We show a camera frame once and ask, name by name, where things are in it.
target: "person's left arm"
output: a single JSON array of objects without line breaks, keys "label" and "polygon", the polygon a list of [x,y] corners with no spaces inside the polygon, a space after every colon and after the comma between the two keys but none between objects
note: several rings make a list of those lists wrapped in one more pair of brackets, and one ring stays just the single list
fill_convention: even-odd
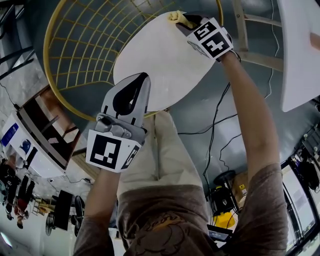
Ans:
[{"label": "person's left arm", "polygon": [[74,256],[114,255],[110,218],[117,200],[120,173],[101,170],[87,197]]}]

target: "oval white surface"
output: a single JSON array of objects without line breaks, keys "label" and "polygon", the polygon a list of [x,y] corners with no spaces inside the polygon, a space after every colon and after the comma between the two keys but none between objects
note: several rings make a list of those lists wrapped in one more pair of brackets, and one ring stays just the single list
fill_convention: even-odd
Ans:
[{"label": "oval white surface", "polygon": [[181,100],[215,63],[194,50],[167,17],[164,13],[146,24],[119,54],[113,70],[114,84],[141,72],[150,76],[149,112]]}]

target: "person in red shirt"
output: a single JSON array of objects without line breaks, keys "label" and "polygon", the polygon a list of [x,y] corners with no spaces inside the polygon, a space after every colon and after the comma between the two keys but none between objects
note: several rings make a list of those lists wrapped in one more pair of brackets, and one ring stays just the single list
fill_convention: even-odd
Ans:
[{"label": "person in red shirt", "polygon": [[32,192],[35,187],[35,182],[31,180],[30,185],[27,188],[28,181],[29,181],[28,177],[24,176],[19,189],[17,202],[14,208],[14,214],[17,215],[17,226],[19,229],[24,228],[22,220],[24,218],[27,219],[29,217],[28,211],[25,211],[25,210],[29,204],[29,201],[32,197]]}]

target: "t-shirt sleeve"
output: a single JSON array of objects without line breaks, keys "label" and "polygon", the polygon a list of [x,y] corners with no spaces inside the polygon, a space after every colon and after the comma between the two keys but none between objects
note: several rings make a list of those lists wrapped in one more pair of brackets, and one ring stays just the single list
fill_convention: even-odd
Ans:
[{"label": "t-shirt sleeve", "polygon": [[114,256],[114,247],[106,225],[85,217],[74,245],[74,256]]},{"label": "t-shirt sleeve", "polygon": [[230,255],[285,255],[287,203],[279,164],[260,170],[250,181],[243,210],[224,250]]}]

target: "desk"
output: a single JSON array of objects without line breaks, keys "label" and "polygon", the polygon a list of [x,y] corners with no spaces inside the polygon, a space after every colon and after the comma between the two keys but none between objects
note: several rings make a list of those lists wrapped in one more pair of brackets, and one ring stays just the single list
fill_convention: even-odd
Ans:
[{"label": "desk", "polygon": [[315,0],[277,0],[283,32],[284,71],[281,109],[290,111],[320,95],[320,7]]}]

